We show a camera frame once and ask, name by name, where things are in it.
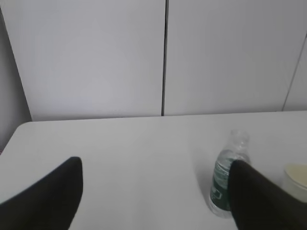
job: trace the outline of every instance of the white table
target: white table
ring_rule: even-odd
[[[252,164],[277,183],[285,163],[307,163],[307,112],[34,122],[0,156],[0,202],[80,156],[72,230],[235,230],[202,195],[233,128],[250,133]]]

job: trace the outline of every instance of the clear plastic bottle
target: clear plastic bottle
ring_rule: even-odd
[[[250,163],[248,156],[249,134],[241,130],[232,130],[227,144],[220,152],[213,173],[213,184],[209,197],[209,208],[222,218],[230,218],[227,186],[230,166],[235,160]]]

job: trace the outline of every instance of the black object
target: black object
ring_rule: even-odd
[[[82,162],[72,157],[0,205],[0,230],[67,230],[82,193]]]
[[[230,168],[228,195],[239,230],[307,230],[307,204],[243,161]]]

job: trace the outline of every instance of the cup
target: cup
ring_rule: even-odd
[[[307,203],[307,165],[287,164],[282,188],[294,198]]]

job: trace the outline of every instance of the green bottle label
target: green bottle label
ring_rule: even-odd
[[[220,209],[230,211],[230,205],[228,202],[227,189],[222,188],[213,177],[213,184],[210,192],[210,199]]]

